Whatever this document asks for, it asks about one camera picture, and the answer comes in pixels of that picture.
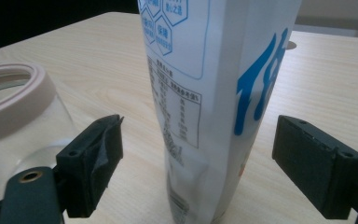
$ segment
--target jar lid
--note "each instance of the jar lid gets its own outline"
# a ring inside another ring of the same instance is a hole
[[[40,65],[0,65],[0,90],[20,86],[0,100],[0,139],[36,119],[57,95],[55,86]]]

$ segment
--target wood grain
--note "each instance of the wood grain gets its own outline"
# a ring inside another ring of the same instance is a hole
[[[271,158],[278,115],[316,125],[358,150],[358,38],[293,32],[245,173],[222,223],[325,220]],[[76,127],[118,113],[124,160],[89,219],[67,223],[173,223],[163,141],[138,15],[108,13],[0,49],[0,63],[39,63]]]

